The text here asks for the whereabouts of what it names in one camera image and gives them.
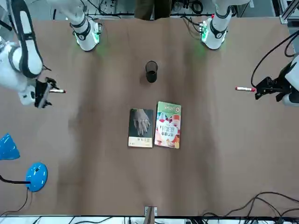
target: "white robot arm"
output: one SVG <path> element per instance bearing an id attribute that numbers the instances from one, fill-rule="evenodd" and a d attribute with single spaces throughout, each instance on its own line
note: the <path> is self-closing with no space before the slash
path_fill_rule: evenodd
<path id="1" fill-rule="evenodd" d="M 285 105 L 299 106 L 299 56 L 285 66 L 276 79 L 266 77 L 256 85 L 256 99 L 273 93 L 278 93 L 277 102 L 282 100 Z"/>
<path id="2" fill-rule="evenodd" d="M 57 88 L 53 79 L 37 80 L 43 70 L 29 10 L 24 0 L 7 0 L 7 11 L 19 45 L 0 42 L 0 85 L 18 92 L 23 105 L 51 105 L 47 96 Z"/>
<path id="3" fill-rule="evenodd" d="M 90 51 L 99 43 L 101 26 L 87 19 L 80 7 L 81 0 L 47 0 L 47 2 L 68 18 L 82 50 Z"/>
<path id="4" fill-rule="evenodd" d="M 215 15 L 202 24 L 201 41 L 212 50 L 218 49 L 225 40 L 228 24 L 232 18 L 232 5 L 243 5 L 250 0 L 212 0 Z"/>

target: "table surface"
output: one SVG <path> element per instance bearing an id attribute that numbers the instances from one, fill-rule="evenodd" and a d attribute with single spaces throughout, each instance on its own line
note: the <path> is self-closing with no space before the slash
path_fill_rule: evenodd
<path id="1" fill-rule="evenodd" d="M 255 101 L 235 91 L 249 86 L 252 70 L 289 35 L 278 18 L 232 19 L 218 51 L 200 44 L 183 19 L 102 21 L 101 44 L 83 52 L 66 21 L 35 23 L 43 76 L 66 94 L 51 94 L 53 107 L 22 106 L 15 92 L 0 89 L 0 127 L 21 157 L 1 161 L 1 175 L 22 180 L 35 161 L 49 170 L 46 186 L 30 195 L 22 214 L 224 215 L 261 191 L 299 197 L 298 109 L 274 95 Z M 290 61 L 280 47 L 257 71 L 257 84 L 277 77 Z M 147 61 L 158 79 L 145 81 Z M 182 105 L 181 148 L 129 148 L 131 108 L 156 111 L 158 101 Z M 0 211 L 19 208 L 24 186 L 0 182 Z M 275 195 L 278 209 L 295 204 Z M 248 210 L 235 212 L 243 216 Z M 252 215 L 273 216 L 256 202 Z"/>

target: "book cover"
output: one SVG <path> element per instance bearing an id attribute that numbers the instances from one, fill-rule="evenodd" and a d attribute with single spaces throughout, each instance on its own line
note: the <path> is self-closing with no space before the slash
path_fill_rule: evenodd
<path id="1" fill-rule="evenodd" d="M 128 146 L 153 147 L 153 117 L 153 110 L 131 109 Z"/>
<path id="2" fill-rule="evenodd" d="M 179 148 L 181 105 L 158 102 L 155 145 Z"/>

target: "wire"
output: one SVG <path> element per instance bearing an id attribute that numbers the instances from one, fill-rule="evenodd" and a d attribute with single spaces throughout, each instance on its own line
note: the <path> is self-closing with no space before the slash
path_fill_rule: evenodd
<path id="1" fill-rule="evenodd" d="M 243 16 L 243 14 L 244 14 L 244 12 L 245 12 L 245 10 L 247 9 L 247 6 L 249 5 L 249 2 L 246 4 L 246 6 L 244 7 L 244 9 L 243 9 L 243 11 L 242 11 L 242 13 L 241 13 L 241 15 L 240 15 L 240 18 Z"/>
<path id="2" fill-rule="evenodd" d="M 7 179 L 4 179 L 1 175 L 0 175 L 0 181 L 5 182 L 5 183 L 13 183 L 13 184 L 28 184 L 28 183 L 30 183 L 30 181 L 11 181 L 11 180 L 7 180 Z"/>
<path id="3" fill-rule="evenodd" d="M 275 215 L 276 215 L 276 213 L 275 213 L 275 211 L 276 211 L 276 212 L 279 214 L 279 216 L 281 216 L 280 212 L 279 212 L 279 211 L 278 211 L 272 204 L 270 204 L 269 202 L 267 202 L 266 200 L 264 200 L 264 199 L 262 199 L 262 198 L 256 197 L 256 198 L 252 201 L 250 210 L 249 210 L 249 212 L 248 212 L 248 214 L 247 214 L 246 217 L 249 217 L 249 216 L 250 216 L 250 213 L 251 213 L 251 211 L 252 211 L 252 209 L 253 209 L 253 205 L 254 205 L 254 202 L 255 202 L 256 199 L 258 199 L 258 200 L 260 200 L 260 201 L 266 203 L 272 210 L 274 210 L 274 214 L 275 214 Z"/>
<path id="4" fill-rule="evenodd" d="M 121 17 L 118 15 L 118 14 L 107 14 L 105 13 L 104 11 L 101 10 L 100 6 L 101 4 L 103 3 L 103 0 L 102 2 L 99 4 L 99 7 L 97 7 L 95 4 L 93 4 L 90 0 L 87 0 L 93 7 L 95 7 L 98 11 L 99 11 L 99 15 L 110 15 L 110 16 L 117 16 L 118 18 L 121 19 Z"/>
<path id="5" fill-rule="evenodd" d="M 85 4 L 84 4 L 84 2 L 81 0 L 81 2 L 82 2 L 82 4 L 83 4 L 83 7 L 85 7 Z"/>
<path id="6" fill-rule="evenodd" d="M 298 36 L 298 35 L 295 35 L 295 36 L 288 42 L 288 44 L 286 45 L 286 47 L 285 47 L 285 56 L 286 56 L 286 57 L 294 57 L 294 56 L 295 56 L 295 54 L 288 55 L 287 50 L 288 50 L 290 44 L 296 39 L 297 36 Z"/>
<path id="7" fill-rule="evenodd" d="M 44 70 L 49 70 L 49 71 L 52 71 L 52 69 L 49 69 L 47 66 L 45 66 L 44 64 L 43 64 L 43 67 L 44 67 Z"/>
<path id="8" fill-rule="evenodd" d="M 199 6 L 200 10 L 196 10 L 196 9 L 195 9 L 195 5 Z M 204 7 L 203 7 L 201 1 L 199 1 L 199 0 L 195 0 L 195 1 L 193 1 L 193 2 L 191 3 L 191 5 L 190 5 L 190 9 L 191 9 L 195 14 L 201 14 L 202 11 L 204 10 Z"/>
<path id="9" fill-rule="evenodd" d="M 251 85 L 256 88 L 256 86 L 253 84 L 253 76 L 256 72 L 256 70 L 258 69 L 258 67 L 261 65 L 261 63 L 263 62 L 263 60 L 269 55 L 271 54 L 274 50 L 276 50 L 279 46 L 281 46 L 283 43 L 285 43 L 286 41 L 288 41 L 289 39 L 291 39 L 292 37 L 296 36 L 299 34 L 299 30 L 297 30 L 295 33 L 293 33 L 292 35 L 289 35 L 287 38 L 285 38 L 282 42 L 280 42 L 278 45 L 276 45 L 274 48 L 272 48 L 261 60 L 260 62 L 257 64 L 257 66 L 254 68 L 252 75 L 251 75 Z"/>
<path id="10" fill-rule="evenodd" d="M 3 212 L 3 213 L 0 215 L 0 217 L 2 217 L 5 213 L 19 212 L 22 208 L 24 208 L 24 206 L 26 205 L 27 200 L 28 200 L 28 191 L 29 191 L 29 188 L 27 188 L 25 203 L 24 203 L 18 210 L 16 210 L 16 211 L 5 211 L 5 212 Z"/>
<path id="11" fill-rule="evenodd" d="M 35 220 L 35 221 L 33 222 L 33 224 L 36 224 L 37 221 L 40 220 L 41 218 L 42 218 L 42 216 L 40 216 L 37 220 Z"/>
<path id="12" fill-rule="evenodd" d="M 187 16 L 182 15 L 181 18 L 184 18 L 184 19 L 188 20 L 188 21 L 189 21 L 190 23 L 192 23 L 194 26 L 199 26 L 198 23 L 192 21 L 191 17 L 190 17 L 190 19 L 188 19 Z"/>
<path id="13" fill-rule="evenodd" d="M 191 17 L 190 17 L 190 21 L 191 21 L 191 24 L 192 24 L 193 28 L 194 28 L 197 32 L 200 33 L 200 31 L 199 31 L 198 29 L 196 29 L 196 27 L 195 27 L 195 22 L 192 21 L 192 18 L 191 18 Z"/>
<path id="14" fill-rule="evenodd" d="M 9 26 L 7 23 L 3 22 L 2 20 L 0 20 L 0 26 L 3 26 L 4 28 L 8 29 L 9 31 L 13 30 L 13 28 L 11 26 Z"/>
<path id="15" fill-rule="evenodd" d="M 282 217 L 283 215 L 285 215 L 286 213 L 290 212 L 290 211 L 298 211 L 299 209 L 298 208 L 295 208 L 295 209 L 288 209 L 286 211 L 284 211 L 283 213 L 281 213 L 281 216 Z"/>
<path id="16" fill-rule="evenodd" d="M 106 218 L 102 221 L 99 221 L 99 222 L 92 222 L 92 221 L 80 221 L 80 222 L 77 222 L 77 223 L 74 223 L 74 224 L 80 224 L 80 223 L 94 223 L 94 224 L 99 224 L 99 223 L 102 223 L 102 222 L 105 222 L 106 220 L 108 219 L 111 219 L 112 217 L 109 217 L 109 218 Z"/>
<path id="17" fill-rule="evenodd" d="M 71 222 L 74 220 L 75 216 L 70 220 L 70 222 L 68 224 L 71 224 Z"/>
<path id="18" fill-rule="evenodd" d="M 255 199 L 257 199 L 258 196 L 260 196 L 260 195 L 265 195 L 265 194 L 279 195 L 279 196 L 282 196 L 282 197 L 284 197 L 284 198 L 287 198 L 287 199 L 289 199 L 289 200 L 291 200 L 291 201 L 293 201 L 293 202 L 299 203 L 299 200 L 294 199 L 294 198 L 289 197 L 289 196 L 286 196 L 286 195 L 284 195 L 284 194 L 281 194 L 281 193 L 278 193 L 278 192 L 273 192 L 273 191 L 264 191 L 264 192 L 261 192 L 261 193 L 257 194 L 257 195 L 254 196 L 253 198 L 251 198 L 251 199 L 250 199 L 244 206 L 242 206 L 242 207 L 240 207 L 240 208 L 238 208 L 238 209 L 233 209 L 233 210 L 229 211 L 226 215 L 221 216 L 220 218 L 225 218 L 225 217 L 229 216 L 231 213 L 233 213 L 233 212 L 235 212 L 235 211 L 243 210 L 243 209 L 246 208 L 252 201 L 254 201 Z M 284 213 L 282 213 L 281 216 L 283 216 L 285 213 L 290 212 L 290 211 L 293 211 L 293 210 L 299 210 L 299 209 L 287 210 L 287 211 L 285 211 Z M 202 216 L 205 216 L 205 215 L 207 215 L 207 214 L 215 215 L 215 214 L 213 214 L 213 213 L 211 213 L 211 212 L 206 212 L 206 213 L 204 213 Z"/>

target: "black strap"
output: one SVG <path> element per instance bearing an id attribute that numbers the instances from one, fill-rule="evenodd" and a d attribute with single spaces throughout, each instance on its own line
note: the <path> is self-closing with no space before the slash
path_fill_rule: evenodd
<path id="1" fill-rule="evenodd" d="M 90 23 L 88 23 L 87 29 L 84 32 L 82 32 L 82 33 L 75 32 L 76 37 L 79 38 L 80 40 L 84 41 L 86 39 L 87 35 L 89 34 L 90 30 L 91 30 L 91 25 L 90 25 Z"/>
<path id="2" fill-rule="evenodd" d="M 230 13 L 230 6 L 228 7 L 228 11 L 226 12 L 226 14 L 225 15 L 220 15 L 220 14 L 218 14 L 217 13 L 217 10 L 216 10 L 216 16 L 218 17 L 218 18 L 220 18 L 220 19 L 225 19 L 226 17 L 228 17 L 228 15 L 229 15 L 229 13 Z"/>
<path id="3" fill-rule="evenodd" d="M 212 33 L 215 35 L 215 38 L 216 39 L 220 39 L 223 37 L 223 35 L 225 34 L 226 30 L 227 30 L 227 27 L 225 28 L 225 30 L 223 31 L 219 31 L 219 30 L 216 30 L 215 27 L 213 26 L 213 20 L 210 22 L 210 29 L 212 31 Z"/>
<path id="4" fill-rule="evenodd" d="M 13 30 L 13 28 L 11 26 L 9 26 L 7 23 L 3 22 L 2 20 L 0 20 L 0 25 L 3 26 L 4 28 L 8 29 L 9 31 Z"/>
<path id="5" fill-rule="evenodd" d="M 72 28 L 80 28 L 81 26 L 84 25 L 85 21 L 86 21 L 86 16 L 84 16 L 84 19 L 83 19 L 82 22 L 80 22 L 80 24 L 78 24 L 78 25 L 74 25 L 74 24 L 71 24 L 71 23 L 70 23 L 70 26 L 71 26 Z"/>

